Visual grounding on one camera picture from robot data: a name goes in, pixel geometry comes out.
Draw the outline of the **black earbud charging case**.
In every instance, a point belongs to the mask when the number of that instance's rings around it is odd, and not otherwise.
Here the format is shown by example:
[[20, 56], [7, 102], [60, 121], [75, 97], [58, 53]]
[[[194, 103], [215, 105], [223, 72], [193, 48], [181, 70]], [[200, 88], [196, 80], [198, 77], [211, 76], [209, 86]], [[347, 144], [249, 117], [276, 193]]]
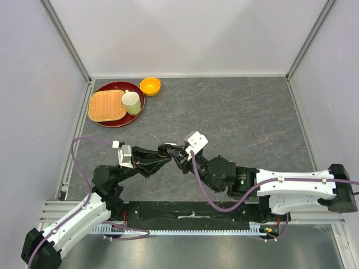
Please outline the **black earbud charging case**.
[[171, 155], [168, 153], [168, 150], [171, 150], [173, 145], [170, 143], [162, 144], [158, 146], [158, 156], [161, 158], [170, 158]]

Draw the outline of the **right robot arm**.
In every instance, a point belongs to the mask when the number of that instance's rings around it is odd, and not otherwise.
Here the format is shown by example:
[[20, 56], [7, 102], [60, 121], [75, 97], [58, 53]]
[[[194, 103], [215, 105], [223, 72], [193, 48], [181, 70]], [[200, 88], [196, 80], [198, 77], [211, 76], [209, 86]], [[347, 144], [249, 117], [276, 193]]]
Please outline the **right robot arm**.
[[232, 207], [216, 206], [218, 211], [233, 211], [250, 196], [258, 198], [256, 211], [265, 221], [313, 206], [323, 206], [335, 213], [358, 210], [352, 189], [355, 182], [342, 164], [331, 164], [322, 171], [282, 173], [238, 166], [221, 156], [207, 160], [201, 151], [194, 154], [180, 146], [168, 145], [165, 152], [184, 174], [196, 176], [201, 189], [208, 187], [237, 199]]

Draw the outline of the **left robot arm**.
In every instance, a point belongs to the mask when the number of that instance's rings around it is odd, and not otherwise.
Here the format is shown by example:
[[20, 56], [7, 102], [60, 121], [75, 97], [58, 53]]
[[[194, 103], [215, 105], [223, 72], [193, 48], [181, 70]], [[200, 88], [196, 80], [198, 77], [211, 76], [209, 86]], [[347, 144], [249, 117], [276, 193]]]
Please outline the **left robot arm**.
[[119, 183], [136, 174], [146, 178], [155, 174], [170, 162], [169, 147], [164, 144], [153, 151], [121, 144], [119, 164], [97, 166], [94, 186], [74, 209], [47, 228], [27, 233], [21, 258], [28, 268], [58, 268], [71, 248], [97, 225], [121, 218], [123, 187]]

